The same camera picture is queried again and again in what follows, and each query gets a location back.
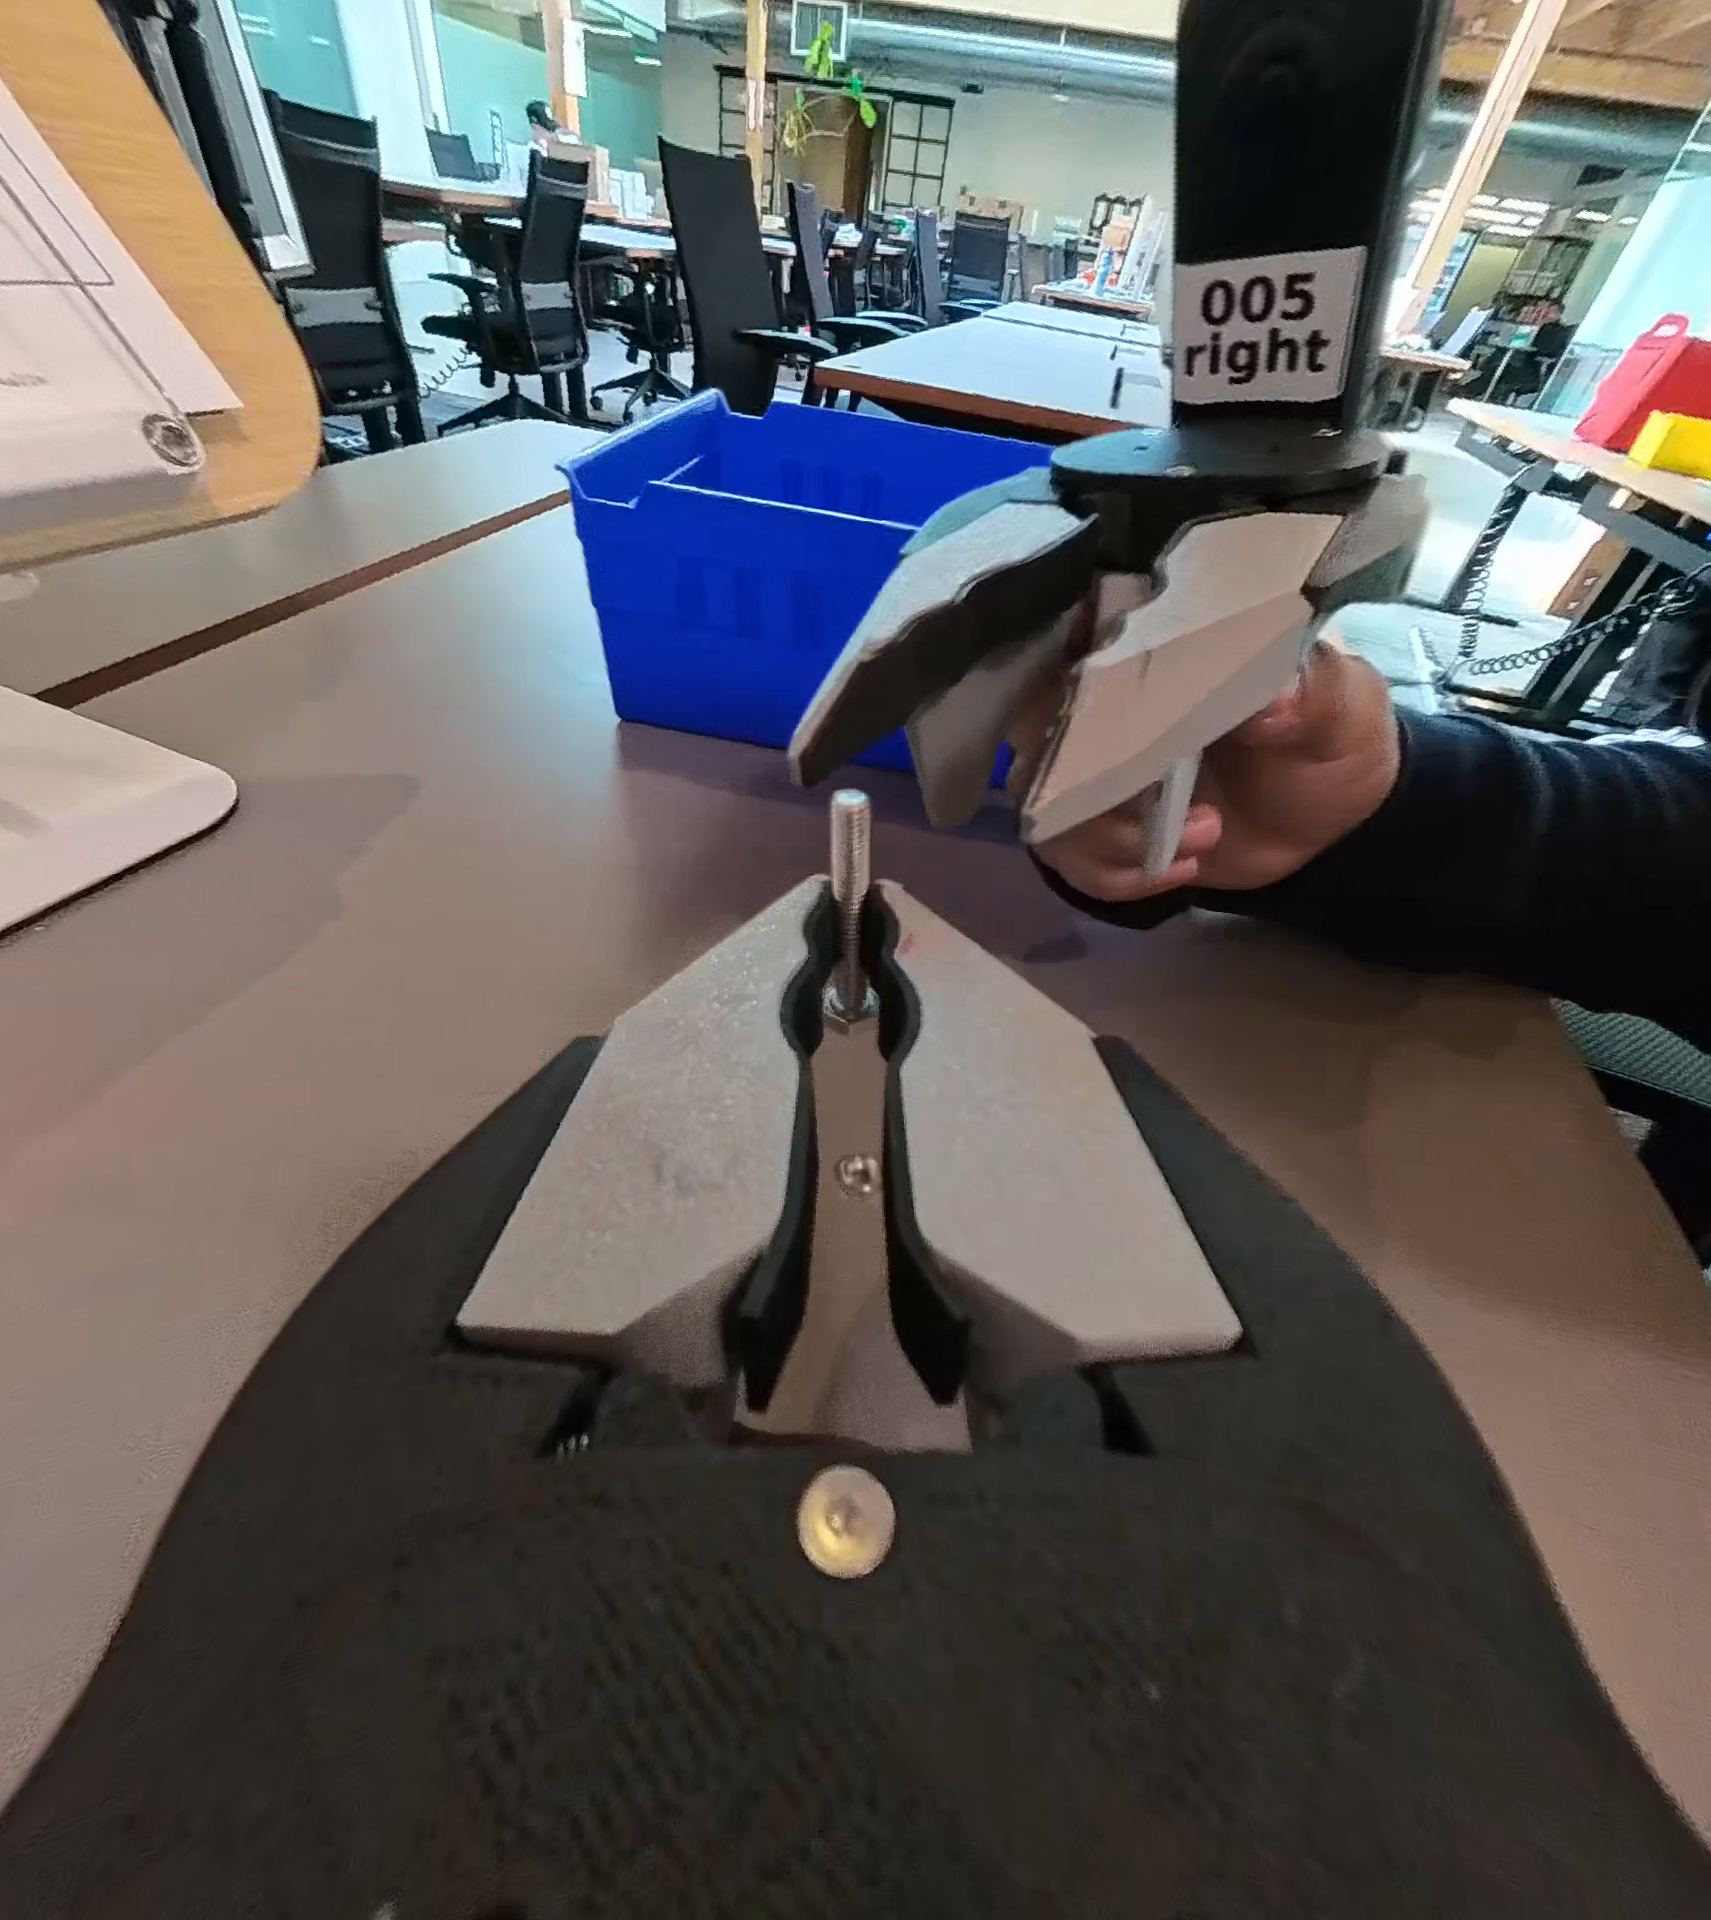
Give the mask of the steel hex bolt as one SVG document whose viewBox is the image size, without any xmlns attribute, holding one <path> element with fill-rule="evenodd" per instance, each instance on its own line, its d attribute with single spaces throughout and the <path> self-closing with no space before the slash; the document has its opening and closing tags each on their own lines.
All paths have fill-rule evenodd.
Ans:
<svg viewBox="0 0 1711 1920">
<path fill-rule="evenodd" d="M 839 788 L 827 803 L 827 880 L 835 913 L 835 957 L 823 992 L 823 1020 L 847 1034 L 873 1016 L 873 992 L 865 959 L 865 912 L 869 894 L 871 802 L 853 786 Z"/>
</svg>

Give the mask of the group of black office chairs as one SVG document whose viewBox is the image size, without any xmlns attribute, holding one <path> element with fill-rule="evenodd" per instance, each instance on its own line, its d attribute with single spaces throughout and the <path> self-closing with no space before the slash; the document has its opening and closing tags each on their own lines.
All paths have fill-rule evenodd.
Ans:
<svg viewBox="0 0 1711 1920">
<path fill-rule="evenodd" d="M 301 108 L 269 96 L 275 143 L 307 241 L 307 267 L 283 294 L 285 314 L 313 375 L 325 418 L 361 418 L 371 452 L 429 440 L 421 418 L 423 379 L 401 327 L 387 265 L 383 179 L 377 156 L 339 138 L 371 132 L 369 121 Z M 753 212 L 741 156 L 661 143 L 671 196 L 673 240 L 627 229 L 593 238 L 585 218 L 587 167 L 563 156 L 531 157 L 517 219 L 461 212 L 475 248 L 469 274 L 435 281 L 463 296 L 463 309 L 431 311 L 423 327 L 457 344 L 485 383 L 505 392 L 441 423 L 441 434 L 491 422 L 591 423 L 599 390 L 587 371 L 583 267 L 635 272 L 625 305 L 629 347 L 645 356 L 623 381 L 623 419 L 647 398 L 689 398 L 669 371 L 675 350 L 675 296 L 691 323 L 695 392 L 717 392 L 741 415 L 761 415 L 779 371 L 801 371 L 801 404 L 827 395 L 819 368 L 843 353 L 913 337 L 931 326 L 987 314 L 977 299 L 937 299 L 939 251 L 931 218 L 917 233 L 921 309 L 837 311 L 825 281 L 819 219 L 803 182 L 791 185 L 791 251 L 809 301 L 801 326 L 775 307 L 771 251 Z"/>
</svg>

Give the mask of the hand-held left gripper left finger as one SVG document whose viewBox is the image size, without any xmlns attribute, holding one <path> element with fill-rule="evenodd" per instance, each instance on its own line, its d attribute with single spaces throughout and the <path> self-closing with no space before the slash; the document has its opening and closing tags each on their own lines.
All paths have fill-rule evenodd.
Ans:
<svg viewBox="0 0 1711 1920">
<path fill-rule="evenodd" d="M 615 1020 L 457 1309 L 467 1343 L 769 1408 L 811 1289 L 835 929 L 811 875 Z"/>
</svg>

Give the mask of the red box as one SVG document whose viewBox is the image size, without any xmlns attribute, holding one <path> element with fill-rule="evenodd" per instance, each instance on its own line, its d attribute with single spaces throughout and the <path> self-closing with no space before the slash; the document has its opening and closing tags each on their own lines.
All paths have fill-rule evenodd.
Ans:
<svg viewBox="0 0 1711 1920">
<path fill-rule="evenodd" d="M 1625 453 L 1653 414 L 1711 419 L 1711 340 L 1691 336 L 1683 314 L 1663 314 L 1623 347 L 1573 435 Z"/>
</svg>

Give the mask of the wooden document stand white base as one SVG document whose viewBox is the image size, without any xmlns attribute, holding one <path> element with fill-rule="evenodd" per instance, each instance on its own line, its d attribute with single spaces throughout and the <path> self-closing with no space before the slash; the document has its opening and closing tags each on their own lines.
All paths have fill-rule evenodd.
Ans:
<svg viewBox="0 0 1711 1920">
<path fill-rule="evenodd" d="M 0 3 L 0 76 L 238 409 L 0 434 L 0 611 L 52 563 L 277 508 L 319 414 L 299 347 L 98 3 Z M 0 938 L 220 827 L 216 765 L 0 684 Z"/>
</svg>

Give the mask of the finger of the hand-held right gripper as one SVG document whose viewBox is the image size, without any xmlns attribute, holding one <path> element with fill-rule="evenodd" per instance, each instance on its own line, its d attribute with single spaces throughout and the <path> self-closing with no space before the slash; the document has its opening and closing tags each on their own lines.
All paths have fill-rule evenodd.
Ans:
<svg viewBox="0 0 1711 1920">
<path fill-rule="evenodd" d="M 1155 591 L 1079 660 L 1019 807 L 1031 848 L 1155 793 L 1141 869 L 1171 866 L 1203 752 L 1299 675 L 1305 586 L 1345 519 L 1263 511 L 1191 524 Z"/>
<path fill-rule="evenodd" d="M 905 551 L 791 734 L 795 783 L 901 729 L 927 820 L 969 822 L 1017 713 L 1059 684 L 1101 556 L 1095 515 L 1015 497 Z"/>
</svg>

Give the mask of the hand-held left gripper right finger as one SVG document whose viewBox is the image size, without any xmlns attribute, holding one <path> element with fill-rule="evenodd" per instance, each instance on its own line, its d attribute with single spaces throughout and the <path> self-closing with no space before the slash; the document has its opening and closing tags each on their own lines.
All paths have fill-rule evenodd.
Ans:
<svg viewBox="0 0 1711 1920">
<path fill-rule="evenodd" d="M 891 880 L 863 952 L 889 1319 L 929 1402 L 1233 1349 L 1243 1324 L 1083 1020 Z"/>
</svg>

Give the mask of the person's right hand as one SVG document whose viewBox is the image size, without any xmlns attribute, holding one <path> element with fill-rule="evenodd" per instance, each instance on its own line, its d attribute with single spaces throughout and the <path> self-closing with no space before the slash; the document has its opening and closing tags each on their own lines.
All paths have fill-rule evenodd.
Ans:
<svg viewBox="0 0 1711 1920">
<path fill-rule="evenodd" d="M 1029 857 L 1047 880 L 1113 906 L 1185 890 L 1255 891 L 1297 874 L 1373 815 L 1397 769 L 1385 680 L 1319 638 L 1297 684 L 1203 754 L 1165 866 L 1149 864 L 1155 788 L 1033 844 Z"/>
</svg>

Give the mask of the green hanging plant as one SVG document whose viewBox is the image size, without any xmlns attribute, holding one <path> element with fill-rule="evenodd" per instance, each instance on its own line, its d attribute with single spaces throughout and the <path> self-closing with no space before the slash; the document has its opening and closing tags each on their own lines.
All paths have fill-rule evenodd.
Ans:
<svg viewBox="0 0 1711 1920">
<path fill-rule="evenodd" d="M 847 128 L 853 126 L 863 132 L 877 128 L 879 114 L 867 96 L 863 74 L 845 66 L 841 57 L 841 33 L 841 25 L 825 13 L 817 18 L 813 33 L 801 52 L 803 79 L 797 82 L 795 98 L 783 109 L 777 126 L 775 147 L 781 154 L 797 156 L 811 142 L 831 132 L 847 132 Z M 819 116 L 819 105 L 829 96 L 847 101 L 847 105 L 839 109 L 839 121 L 835 126 Z"/>
</svg>

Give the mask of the blue plastic bin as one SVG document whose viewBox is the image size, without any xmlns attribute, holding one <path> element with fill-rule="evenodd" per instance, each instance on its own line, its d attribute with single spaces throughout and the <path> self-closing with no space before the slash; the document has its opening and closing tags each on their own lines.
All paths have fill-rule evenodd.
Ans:
<svg viewBox="0 0 1711 1920">
<path fill-rule="evenodd" d="M 915 531 L 1037 441 L 697 392 L 565 459 L 617 716 L 783 750 Z"/>
</svg>

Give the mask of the wooden office desk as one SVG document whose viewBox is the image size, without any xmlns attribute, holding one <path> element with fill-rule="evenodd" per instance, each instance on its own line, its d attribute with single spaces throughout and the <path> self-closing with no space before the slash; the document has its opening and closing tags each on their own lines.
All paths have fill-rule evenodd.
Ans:
<svg viewBox="0 0 1711 1920">
<path fill-rule="evenodd" d="M 1155 326 L 1043 301 L 831 356 L 815 387 L 899 419 L 1053 446 L 1171 419 Z"/>
<path fill-rule="evenodd" d="M 473 179 L 381 179 L 381 219 L 391 241 L 427 227 L 453 227 L 459 221 L 517 224 L 525 196 L 501 191 Z M 663 219 L 625 219 L 613 204 L 583 202 L 581 241 L 631 258 L 671 258 L 673 229 Z"/>
<path fill-rule="evenodd" d="M 1435 611 L 1459 625 L 1457 657 L 1443 677 L 1463 707 L 1549 734 L 1591 734 L 1591 699 L 1613 677 L 1657 616 L 1711 603 L 1711 484 L 1635 465 L 1585 443 L 1569 419 L 1455 399 L 1457 448 L 1501 478 L 1501 491 Z M 1483 641 L 1497 618 L 1485 610 L 1491 568 L 1521 508 L 1571 505 L 1599 530 L 1603 556 L 1577 591 L 1573 621 L 1555 639 Z"/>
</svg>

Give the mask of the person's right forearm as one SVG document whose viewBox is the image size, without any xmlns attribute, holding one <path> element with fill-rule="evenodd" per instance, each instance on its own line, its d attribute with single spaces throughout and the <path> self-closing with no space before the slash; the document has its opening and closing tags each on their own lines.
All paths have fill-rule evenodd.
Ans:
<svg viewBox="0 0 1711 1920">
<path fill-rule="evenodd" d="M 1275 878 L 1227 880 L 1253 807 L 1219 798 L 1195 899 L 1411 972 L 1651 1020 L 1711 1054 L 1711 741 L 1389 720 L 1385 795 L 1343 829 L 1313 799 L 1309 851 L 1285 851 Z"/>
</svg>

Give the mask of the silver ventilation duct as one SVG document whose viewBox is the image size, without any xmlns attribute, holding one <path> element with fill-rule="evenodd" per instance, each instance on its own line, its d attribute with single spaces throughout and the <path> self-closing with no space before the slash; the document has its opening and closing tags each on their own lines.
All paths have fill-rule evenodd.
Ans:
<svg viewBox="0 0 1711 1920">
<path fill-rule="evenodd" d="M 967 40 L 1035 66 L 1167 66 L 1179 12 L 1177 2 L 847 3 L 851 50 L 933 55 Z"/>
</svg>

